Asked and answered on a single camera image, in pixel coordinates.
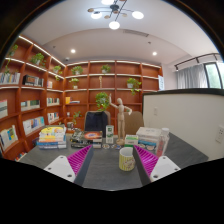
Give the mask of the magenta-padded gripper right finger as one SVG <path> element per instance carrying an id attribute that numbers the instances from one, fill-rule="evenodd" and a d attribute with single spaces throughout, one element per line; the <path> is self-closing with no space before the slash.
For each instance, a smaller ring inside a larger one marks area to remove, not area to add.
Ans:
<path id="1" fill-rule="evenodd" d="M 143 186 L 180 170 L 167 156 L 157 157 L 137 145 L 134 146 L 133 155 Z"/>

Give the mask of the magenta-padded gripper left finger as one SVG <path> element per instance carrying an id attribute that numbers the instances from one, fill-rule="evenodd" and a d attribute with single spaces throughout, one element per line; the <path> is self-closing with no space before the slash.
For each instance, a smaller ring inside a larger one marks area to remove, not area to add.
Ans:
<path id="1" fill-rule="evenodd" d="M 86 146 L 68 157 L 60 155 L 44 170 L 76 185 L 82 186 L 93 156 L 93 147 Z"/>

